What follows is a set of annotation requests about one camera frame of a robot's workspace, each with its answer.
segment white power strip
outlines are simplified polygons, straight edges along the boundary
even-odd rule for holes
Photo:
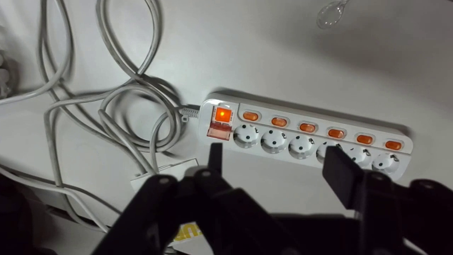
[[[271,99],[213,93],[202,104],[200,137],[275,160],[323,167],[328,146],[340,146],[363,168],[404,175],[414,143],[401,130],[284,106]]]

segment white table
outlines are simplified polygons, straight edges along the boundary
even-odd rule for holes
[[[173,83],[183,102],[202,103],[216,87],[299,102],[323,109],[407,124],[414,158],[401,182],[435,178],[453,187],[453,15],[447,0],[352,1],[333,31],[315,25],[326,1],[308,0],[165,0],[165,34],[148,73]],[[67,1],[77,56],[70,87],[90,92],[115,87],[127,75],[108,53],[98,29],[94,0]],[[112,1],[112,22],[127,52],[139,62],[151,41],[151,17],[141,0]],[[0,1],[0,48],[20,66],[23,89],[39,83],[36,41],[39,1]],[[53,22],[63,52],[63,24]],[[52,177],[40,96],[0,106],[0,161]],[[152,104],[134,103],[131,124],[148,136]],[[197,121],[175,148],[195,157]],[[59,123],[64,180],[124,208],[134,195],[129,180],[138,165],[128,154],[86,133],[69,117]],[[315,168],[250,158],[227,151],[227,178],[246,187],[271,211],[342,212]],[[59,205],[52,194],[46,202]],[[108,223],[115,215],[87,199]]]

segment illuminated switch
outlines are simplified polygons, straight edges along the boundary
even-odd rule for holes
[[[243,117],[250,121],[257,121],[260,119],[260,114],[257,112],[244,112]]]
[[[346,137],[346,130],[342,130],[342,129],[329,129],[329,133],[328,133],[330,137],[333,138],[345,138]]]
[[[272,124],[277,126],[277,127],[285,127],[285,126],[288,126],[288,119],[285,119],[285,117],[274,117],[272,119]]]
[[[299,129],[305,133],[315,133],[318,130],[318,124],[316,123],[301,123]]]
[[[403,148],[403,143],[398,140],[390,140],[386,143],[386,147],[390,150],[401,150]]]
[[[231,121],[233,110],[230,107],[219,106],[214,112],[214,120],[229,123]]]
[[[359,134],[356,140],[362,144],[371,144],[374,141],[374,137],[369,134]]]

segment orange switch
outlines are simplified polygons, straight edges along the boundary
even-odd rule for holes
[[[316,123],[301,123],[299,129],[305,133],[315,133],[318,130]]]
[[[231,133],[233,133],[233,127],[229,123],[213,121],[207,134],[210,137],[230,140]]]
[[[329,129],[329,133],[328,133],[330,137],[333,138],[345,138],[346,137],[346,130],[342,130],[342,129]]]
[[[230,121],[233,117],[233,110],[230,107],[216,107],[214,120],[216,121]]]
[[[260,114],[257,112],[244,112],[243,117],[250,121],[257,121],[260,119]]]
[[[401,150],[401,148],[403,148],[403,141],[388,140],[388,141],[386,143],[386,147],[390,148],[390,150]]]
[[[284,117],[274,117],[272,124],[277,127],[285,127],[288,124],[288,119]]]
[[[369,134],[359,134],[356,140],[357,143],[371,144],[374,141],[374,137]]]

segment socket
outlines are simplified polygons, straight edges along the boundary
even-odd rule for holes
[[[352,160],[355,160],[360,167],[366,168],[371,161],[371,153],[366,147],[352,147],[346,151]]]
[[[400,165],[400,158],[394,153],[384,153],[380,154],[374,161],[373,161],[373,170],[379,170],[386,174],[393,174]]]
[[[267,151],[277,154],[285,148],[287,134],[282,130],[271,129],[261,138],[261,144]]]
[[[260,140],[260,131],[254,124],[244,123],[236,129],[234,140],[241,147],[251,147]]]
[[[330,140],[330,141],[325,141],[321,144],[321,147],[316,150],[316,157],[321,163],[325,161],[325,157],[326,157],[326,150],[329,146],[339,146],[342,147],[342,144],[339,141],[335,141],[335,140]]]
[[[311,136],[299,134],[289,143],[289,153],[296,158],[306,158],[313,154],[316,146]]]

